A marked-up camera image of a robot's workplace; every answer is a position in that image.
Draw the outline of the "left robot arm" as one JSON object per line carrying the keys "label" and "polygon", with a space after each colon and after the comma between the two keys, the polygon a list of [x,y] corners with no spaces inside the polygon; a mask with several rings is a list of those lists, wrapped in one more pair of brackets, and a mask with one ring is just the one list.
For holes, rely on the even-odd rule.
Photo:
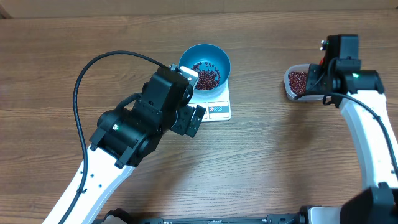
{"label": "left robot arm", "polygon": [[81,163],[44,222],[92,223],[167,131],[196,135],[206,111],[188,105],[197,81],[198,73],[187,67],[158,68],[131,110],[125,100],[103,113],[90,137],[88,161]]}

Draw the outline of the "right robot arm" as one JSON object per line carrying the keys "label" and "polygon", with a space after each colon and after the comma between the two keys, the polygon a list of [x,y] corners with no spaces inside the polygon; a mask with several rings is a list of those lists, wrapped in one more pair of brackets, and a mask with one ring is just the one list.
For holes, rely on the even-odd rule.
{"label": "right robot arm", "polygon": [[329,35],[325,56],[309,70],[305,95],[323,96],[345,119],[358,156],[363,190],[339,207],[308,208],[307,223],[397,223],[397,139],[384,85],[375,70],[363,70],[356,34]]}

